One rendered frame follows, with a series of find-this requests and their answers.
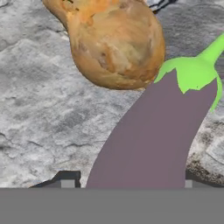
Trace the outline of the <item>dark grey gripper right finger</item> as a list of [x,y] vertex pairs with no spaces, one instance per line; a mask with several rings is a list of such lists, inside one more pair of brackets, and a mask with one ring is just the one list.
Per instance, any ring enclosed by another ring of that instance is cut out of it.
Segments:
[[191,180],[195,186],[211,186],[224,188],[224,176],[217,173],[203,171],[185,171],[185,179]]

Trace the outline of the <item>purple eggplant with green stem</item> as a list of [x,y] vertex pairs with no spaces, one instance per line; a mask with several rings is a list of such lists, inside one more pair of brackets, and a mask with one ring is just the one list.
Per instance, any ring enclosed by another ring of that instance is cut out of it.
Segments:
[[222,97],[224,33],[194,57],[168,59],[102,146],[87,189],[176,189],[205,116]]

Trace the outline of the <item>black and white object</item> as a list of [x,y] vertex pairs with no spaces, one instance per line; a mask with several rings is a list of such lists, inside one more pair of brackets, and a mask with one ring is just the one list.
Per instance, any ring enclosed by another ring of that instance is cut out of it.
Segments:
[[149,8],[152,9],[154,14],[158,14],[162,9],[167,7],[170,4],[175,4],[178,0],[159,0],[157,3],[149,5]]

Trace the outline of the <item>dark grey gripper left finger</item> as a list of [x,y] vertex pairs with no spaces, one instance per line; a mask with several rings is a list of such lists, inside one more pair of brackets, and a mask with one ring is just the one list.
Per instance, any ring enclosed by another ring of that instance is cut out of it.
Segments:
[[81,172],[58,171],[52,179],[38,183],[34,187],[81,188]]

